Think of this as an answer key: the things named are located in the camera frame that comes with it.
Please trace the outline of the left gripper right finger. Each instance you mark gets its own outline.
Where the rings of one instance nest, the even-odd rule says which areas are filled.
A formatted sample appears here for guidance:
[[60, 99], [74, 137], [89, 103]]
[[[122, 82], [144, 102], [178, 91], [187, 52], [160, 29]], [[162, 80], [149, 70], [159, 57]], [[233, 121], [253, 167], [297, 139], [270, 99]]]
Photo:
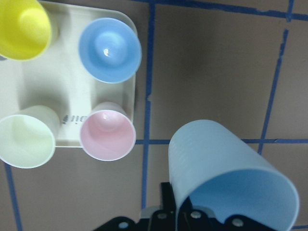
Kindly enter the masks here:
[[224, 222], [225, 231], [270, 231], [271, 228], [242, 215], [232, 215]]

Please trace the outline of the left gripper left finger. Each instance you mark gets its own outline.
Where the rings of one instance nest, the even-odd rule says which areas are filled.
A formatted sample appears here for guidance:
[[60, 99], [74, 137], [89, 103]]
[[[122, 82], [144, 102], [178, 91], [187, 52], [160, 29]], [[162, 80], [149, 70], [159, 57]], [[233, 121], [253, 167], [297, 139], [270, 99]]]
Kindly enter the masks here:
[[169, 182], [162, 182], [160, 184], [160, 195], [161, 209], [175, 216], [177, 206], [175, 202], [173, 188]]

